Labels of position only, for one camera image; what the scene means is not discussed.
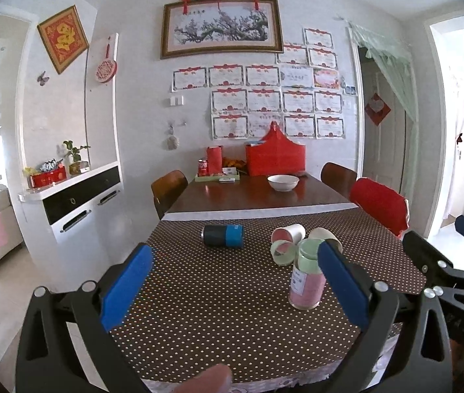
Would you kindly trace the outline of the person's left hand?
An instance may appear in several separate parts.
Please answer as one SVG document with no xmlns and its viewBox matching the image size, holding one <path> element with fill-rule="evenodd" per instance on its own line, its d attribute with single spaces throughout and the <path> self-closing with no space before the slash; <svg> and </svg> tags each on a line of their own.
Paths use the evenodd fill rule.
<svg viewBox="0 0 464 393">
<path fill-rule="evenodd" d="M 177 386 L 175 393 L 222 393 L 232 385 L 232 371 L 227 365 L 212 366 Z"/>
</svg>

